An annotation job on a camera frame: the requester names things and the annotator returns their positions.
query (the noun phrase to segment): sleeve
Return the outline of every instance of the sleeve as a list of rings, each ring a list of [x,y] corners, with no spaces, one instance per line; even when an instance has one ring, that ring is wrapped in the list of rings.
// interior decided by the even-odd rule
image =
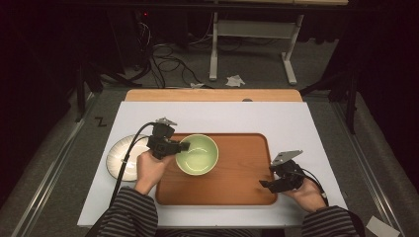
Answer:
[[[105,212],[98,236],[154,236],[157,221],[153,198],[122,187]]]
[[[361,219],[339,206],[317,210],[304,218],[302,236],[365,236]]]

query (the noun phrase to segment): person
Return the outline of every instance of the person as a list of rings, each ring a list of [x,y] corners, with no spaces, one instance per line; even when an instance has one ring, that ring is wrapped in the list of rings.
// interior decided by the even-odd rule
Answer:
[[[133,188],[121,187],[114,203],[105,212],[98,236],[253,237],[255,230],[167,230],[157,231],[157,211],[150,190],[160,181],[174,155],[161,160],[146,151],[137,157],[137,181]],[[326,206],[318,187],[304,179],[298,190],[284,192],[308,212],[301,225],[302,236],[365,236],[360,218],[339,206]]]

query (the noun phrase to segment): hand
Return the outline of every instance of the hand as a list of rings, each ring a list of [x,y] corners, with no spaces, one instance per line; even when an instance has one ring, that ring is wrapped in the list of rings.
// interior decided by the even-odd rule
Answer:
[[[141,153],[136,158],[136,174],[137,180],[135,189],[143,194],[148,195],[150,190],[161,180],[166,167],[172,160],[174,155],[163,157],[161,160],[152,155],[152,151],[148,150]]]
[[[293,198],[307,212],[314,212],[319,208],[326,207],[320,189],[307,178],[304,178],[298,190],[286,191],[283,194]]]

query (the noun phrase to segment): wooden tray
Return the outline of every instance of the wooden tray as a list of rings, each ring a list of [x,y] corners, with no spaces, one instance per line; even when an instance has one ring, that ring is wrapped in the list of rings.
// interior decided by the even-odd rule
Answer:
[[[190,134],[174,134],[182,140]],[[259,180],[273,181],[268,143],[259,133],[206,133],[218,146],[215,167],[202,176],[182,172],[176,162],[157,185],[156,200],[165,205],[269,205],[277,200]]]

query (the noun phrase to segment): striped shirt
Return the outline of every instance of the striped shirt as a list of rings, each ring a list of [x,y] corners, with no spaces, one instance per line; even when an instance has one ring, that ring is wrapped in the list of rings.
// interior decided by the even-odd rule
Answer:
[[[309,214],[302,223],[302,236],[360,236],[352,213],[330,206]],[[122,187],[114,204],[106,211],[98,236],[138,237],[258,237],[257,229],[170,229],[157,231],[157,211],[153,198]]]

